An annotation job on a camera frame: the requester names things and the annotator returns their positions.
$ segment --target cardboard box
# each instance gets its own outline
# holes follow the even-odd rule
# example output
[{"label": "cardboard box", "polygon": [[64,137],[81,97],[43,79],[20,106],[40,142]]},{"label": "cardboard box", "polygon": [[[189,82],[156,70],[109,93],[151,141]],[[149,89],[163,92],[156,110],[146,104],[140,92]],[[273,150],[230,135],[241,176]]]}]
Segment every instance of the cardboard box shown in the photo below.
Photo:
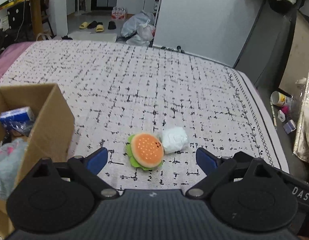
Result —
[{"label": "cardboard box", "polygon": [[[0,113],[25,106],[30,106],[37,119],[28,137],[15,186],[44,156],[54,162],[65,162],[74,132],[74,116],[57,84],[0,87]],[[0,141],[4,136],[0,123]],[[12,231],[6,203],[0,200],[0,236],[5,238]]]}]

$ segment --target cable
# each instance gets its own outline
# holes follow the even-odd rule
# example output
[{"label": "cable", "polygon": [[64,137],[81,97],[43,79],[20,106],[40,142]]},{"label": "cable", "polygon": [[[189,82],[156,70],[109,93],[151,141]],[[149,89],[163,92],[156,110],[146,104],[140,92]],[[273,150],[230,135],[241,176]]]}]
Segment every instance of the cable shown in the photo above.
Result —
[{"label": "cable", "polygon": [[17,33],[17,37],[16,37],[16,39],[15,39],[14,41],[16,41],[16,40],[18,39],[19,31],[20,31],[20,29],[21,29],[21,26],[23,25],[24,20],[25,20],[25,6],[26,6],[26,1],[23,2],[23,17],[22,17],[22,23],[21,23],[21,25],[20,25],[20,27],[19,27],[19,30],[18,30],[18,33]]}]

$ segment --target metal screw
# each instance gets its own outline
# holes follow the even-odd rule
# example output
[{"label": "metal screw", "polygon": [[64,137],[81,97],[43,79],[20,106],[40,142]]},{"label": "metal screw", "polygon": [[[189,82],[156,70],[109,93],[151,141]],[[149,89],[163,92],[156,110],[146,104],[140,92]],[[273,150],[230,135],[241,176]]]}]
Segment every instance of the metal screw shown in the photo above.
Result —
[{"label": "metal screw", "polygon": [[104,197],[113,197],[117,195],[117,191],[113,188],[105,188],[101,191],[101,195]]},{"label": "metal screw", "polygon": [[203,190],[199,188],[192,188],[188,191],[188,193],[192,197],[200,197],[204,194]]}]

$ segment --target yellow and white cup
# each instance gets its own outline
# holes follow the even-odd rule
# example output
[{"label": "yellow and white cup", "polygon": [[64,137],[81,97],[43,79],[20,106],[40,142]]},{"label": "yellow and white cup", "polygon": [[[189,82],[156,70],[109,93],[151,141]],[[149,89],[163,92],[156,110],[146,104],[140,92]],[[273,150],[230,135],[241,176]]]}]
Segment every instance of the yellow and white cup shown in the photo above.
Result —
[{"label": "yellow and white cup", "polygon": [[274,91],[270,97],[271,103],[275,106],[291,106],[292,98],[285,96],[284,94]]}]

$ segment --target hamburger toy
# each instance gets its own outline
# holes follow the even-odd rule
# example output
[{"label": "hamburger toy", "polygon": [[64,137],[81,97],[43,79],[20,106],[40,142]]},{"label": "hamburger toy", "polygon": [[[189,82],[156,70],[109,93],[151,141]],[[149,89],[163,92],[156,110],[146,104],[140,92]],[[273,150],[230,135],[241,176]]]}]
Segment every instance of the hamburger toy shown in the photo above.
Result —
[{"label": "hamburger toy", "polygon": [[162,165],[163,147],[155,136],[148,133],[130,135],[126,146],[130,163],[135,168],[152,170]]}]

